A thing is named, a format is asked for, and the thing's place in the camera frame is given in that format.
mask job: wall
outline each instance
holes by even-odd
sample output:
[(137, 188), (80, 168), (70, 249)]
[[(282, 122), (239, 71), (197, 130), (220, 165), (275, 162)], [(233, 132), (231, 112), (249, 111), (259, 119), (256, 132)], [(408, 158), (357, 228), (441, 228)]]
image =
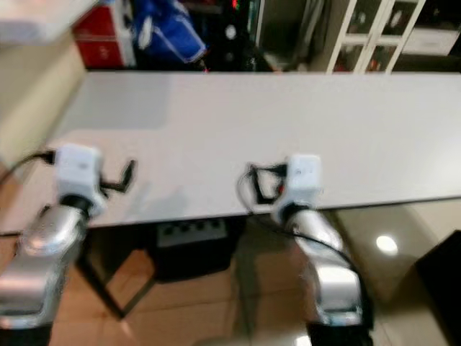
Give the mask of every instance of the wall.
[[(0, 46), (0, 174), (35, 151), (56, 124), (85, 74), (69, 33), (40, 46)], [(0, 190), (0, 210), (17, 181)]]

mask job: black cable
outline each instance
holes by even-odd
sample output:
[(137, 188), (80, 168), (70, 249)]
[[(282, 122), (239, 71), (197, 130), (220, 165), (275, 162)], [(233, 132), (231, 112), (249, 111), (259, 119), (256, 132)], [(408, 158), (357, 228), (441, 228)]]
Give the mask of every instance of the black cable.
[(48, 164), (54, 163), (54, 151), (44, 151), (31, 154), (29, 156), (24, 157), (21, 161), (18, 161), (14, 166), (8, 170), (8, 172), (4, 173), (0, 178), (0, 189), (3, 187), (5, 182), (13, 175), (13, 173), (20, 168), (22, 165), (26, 164), (29, 161), (33, 161), (36, 159), (42, 159)]
[(325, 242), (323, 242), (321, 240), (312, 238), (310, 236), (306, 236), (305, 234), (297, 234), (297, 233), (293, 233), (293, 232), (290, 232), (290, 231), (285, 231), (283, 229), (280, 229), (280, 227), (275, 226), (273, 223), (265, 222), (257, 214), (255, 214), (253, 208), (249, 205), (248, 201), (243, 197), (243, 192), (242, 192), (242, 187), (243, 187), (243, 183), (245, 182), (245, 179), (248, 179), (251, 176), (251, 169), (254, 169), (254, 167), (251, 167), (250, 170), (243, 173), (240, 176), (240, 178), (238, 178), (238, 181), (237, 181), (237, 197), (240, 200), (240, 202), (242, 203), (242, 205), (245, 207), (245, 209), (247, 210), (248, 215), (252, 216), (254, 218), (254, 220), (256, 220), (256, 222), (260, 226), (269, 229), (273, 233), (276, 233), (276, 234), (279, 234), (279, 235), (282, 235), (282, 236), (288, 236), (288, 237), (291, 237), (291, 238), (301, 238), (301, 239), (304, 239), (306, 241), (311, 241), (313, 243), (320, 244), (321, 246), (323, 246), (323, 247), (325, 247), (327, 249), (330, 249), (331, 251), (335, 252), (338, 256), (340, 256), (340, 258), (342, 258), (349, 265), (350, 269), (352, 271), (354, 271), (359, 276), (359, 279), (361, 280), (360, 273), (356, 269), (354, 263), (352, 263), (350, 258), (345, 253), (343, 253), (342, 251), (340, 251), (338, 249), (335, 249), (331, 245), (329, 245), (329, 244), (327, 244), (327, 243), (325, 243)]

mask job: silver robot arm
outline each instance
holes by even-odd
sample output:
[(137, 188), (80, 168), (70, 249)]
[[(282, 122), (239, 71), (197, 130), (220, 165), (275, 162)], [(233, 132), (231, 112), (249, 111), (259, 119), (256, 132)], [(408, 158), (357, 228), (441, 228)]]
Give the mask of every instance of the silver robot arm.
[[(279, 178), (276, 195), (263, 196), (258, 170)], [(256, 203), (272, 204), (272, 220), (292, 235), (293, 259), (303, 279), (305, 320), (316, 345), (372, 345), (370, 299), (360, 274), (349, 259), (338, 231), (319, 213), (321, 161), (314, 155), (294, 155), (286, 164), (250, 168)]]
[(105, 182), (92, 148), (66, 145), (55, 152), (58, 203), (22, 232), (17, 252), (0, 275), (0, 345), (47, 345), (66, 273), (81, 251), (90, 218), (106, 208), (107, 191), (125, 192), (135, 162), (120, 183)]

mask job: tiled floor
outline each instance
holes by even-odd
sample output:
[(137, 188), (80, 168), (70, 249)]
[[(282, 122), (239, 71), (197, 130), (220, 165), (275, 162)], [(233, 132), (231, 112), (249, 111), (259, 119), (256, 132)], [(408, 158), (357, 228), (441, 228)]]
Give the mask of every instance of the tiled floor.
[[(0, 266), (11, 256), (12, 244), (11, 239), (0, 239)], [(146, 255), (133, 252), (108, 287), (120, 304), (125, 304), (152, 273)], [(156, 284), (123, 322), (112, 318), (76, 270), (69, 276), (53, 327), (52, 346), (309, 345), (302, 293), (287, 244), (283, 238), (254, 227), (243, 235), (228, 270), (180, 283)], [(417, 323), (412, 323), (406, 318), (411, 309), (395, 319), (392, 306), (378, 309), (372, 333), (375, 345), (435, 345), (418, 337), (408, 343), (405, 333), (417, 334), (414, 329), (421, 324), (431, 324), (426, 329), (437, 328), (427, 314), (418, 314)], [(432, 332), (435, 342), (438, 334)]]

